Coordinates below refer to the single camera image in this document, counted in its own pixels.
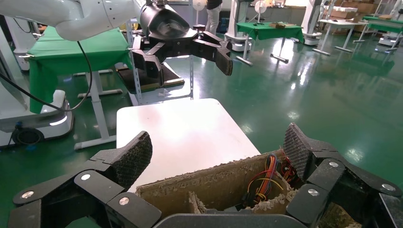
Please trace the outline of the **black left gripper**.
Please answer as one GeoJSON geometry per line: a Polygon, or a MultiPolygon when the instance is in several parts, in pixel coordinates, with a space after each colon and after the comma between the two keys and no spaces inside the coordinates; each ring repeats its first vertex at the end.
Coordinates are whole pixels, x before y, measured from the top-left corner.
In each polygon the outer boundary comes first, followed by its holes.
{"type": "Polygon", "coordinates": [[[169,5],[146,3],[141,9],[140,25],[149,45],[141,36],[134,38],[134,66],[157,79],[160,86],[164,84],[161,60],[168,57],[194,55],[214,62],[224,75],[232,75],[232,44],[207,31],[198,38],[197,31],[169,5]]]}

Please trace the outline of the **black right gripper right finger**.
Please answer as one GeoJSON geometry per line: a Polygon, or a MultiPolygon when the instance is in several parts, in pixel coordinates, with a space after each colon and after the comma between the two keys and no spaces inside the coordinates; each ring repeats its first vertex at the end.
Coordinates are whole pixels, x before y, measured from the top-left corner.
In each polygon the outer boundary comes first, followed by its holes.
{"type": "Polygon", "coordinates": [[[302,186],[286,214],[315,227],[331,203],[364,228],[400,228],[403,192],[396,185],[348,162],[330,143],[306,136],[291,123],[283,150],[302,186]]]}

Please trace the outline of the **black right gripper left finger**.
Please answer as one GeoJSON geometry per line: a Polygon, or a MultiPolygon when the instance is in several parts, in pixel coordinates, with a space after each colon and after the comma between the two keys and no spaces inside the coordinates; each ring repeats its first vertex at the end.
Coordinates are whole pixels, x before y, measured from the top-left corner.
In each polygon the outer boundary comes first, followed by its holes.
{"type": "Polygon", "coordinates": [[[13,198],[10,228],[64,228],[89,218],[102,228],[151,228],[161,211],[129,191],[151,161],[142,131],[122,148],[101,150],[73,172],[28,187],[13,198]]]}

